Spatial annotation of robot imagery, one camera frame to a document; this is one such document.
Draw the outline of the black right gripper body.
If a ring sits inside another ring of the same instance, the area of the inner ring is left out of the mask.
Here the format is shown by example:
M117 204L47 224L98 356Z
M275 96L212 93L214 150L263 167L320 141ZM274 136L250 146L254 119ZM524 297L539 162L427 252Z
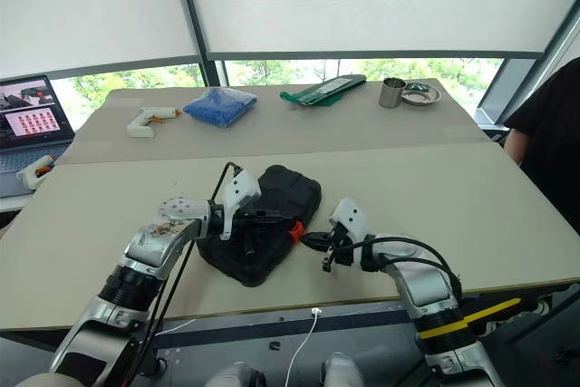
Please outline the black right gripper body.
M330 233L329 262L350 266L353 263L352 245L346 226L337 223Z

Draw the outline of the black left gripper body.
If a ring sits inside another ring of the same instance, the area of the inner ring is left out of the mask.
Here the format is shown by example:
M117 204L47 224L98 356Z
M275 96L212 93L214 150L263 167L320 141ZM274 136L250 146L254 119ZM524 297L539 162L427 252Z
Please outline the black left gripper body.
M261 225L266 218L264 209L238 210L232 219L232 229L242 230L245 227Z

